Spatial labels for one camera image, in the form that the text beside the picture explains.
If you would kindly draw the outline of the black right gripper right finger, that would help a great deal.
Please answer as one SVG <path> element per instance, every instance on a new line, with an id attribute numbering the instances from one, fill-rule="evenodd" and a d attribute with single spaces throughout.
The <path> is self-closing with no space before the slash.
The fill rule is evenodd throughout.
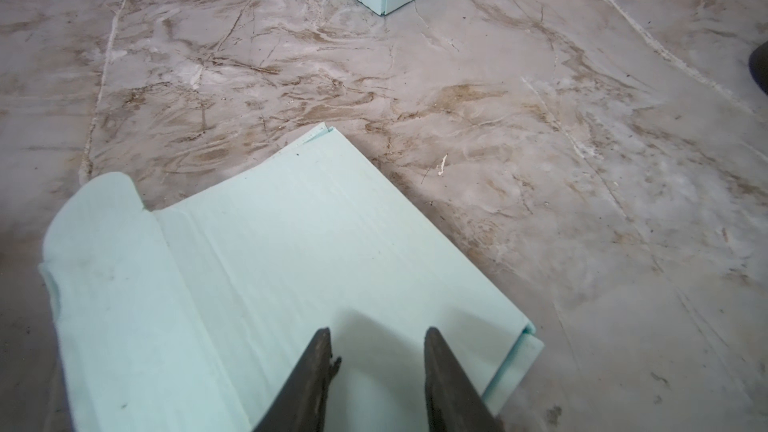
<path id="1" fill-rule="evenodd" d="M 431 432 L 503 430 L 436 327 L 430 327 L 426 332 L 424 366 L 425 401 Z"/>

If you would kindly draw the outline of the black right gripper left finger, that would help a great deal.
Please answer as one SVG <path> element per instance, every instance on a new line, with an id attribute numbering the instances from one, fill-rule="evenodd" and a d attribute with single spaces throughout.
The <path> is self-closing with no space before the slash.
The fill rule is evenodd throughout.
<path id="1" fill-rule="evenodd" d="M 330 384 L 340 367 L 330 329 L 318 329 L 254 431 L 323 432 Z"/>

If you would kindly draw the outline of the mint box sheets stack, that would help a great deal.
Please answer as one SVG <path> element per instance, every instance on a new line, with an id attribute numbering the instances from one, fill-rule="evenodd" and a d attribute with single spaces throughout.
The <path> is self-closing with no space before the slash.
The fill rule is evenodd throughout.
<path id="1" fill-rule="evenodd" d="M 122 173 L 43 241 L 78 431 L 250 431 L 311 337 L 341 361 L 329 431 L 424 431 L 438 329 L 492 414 L 543 349 L 532 321 L 337 129 L 148 209 Z"/>

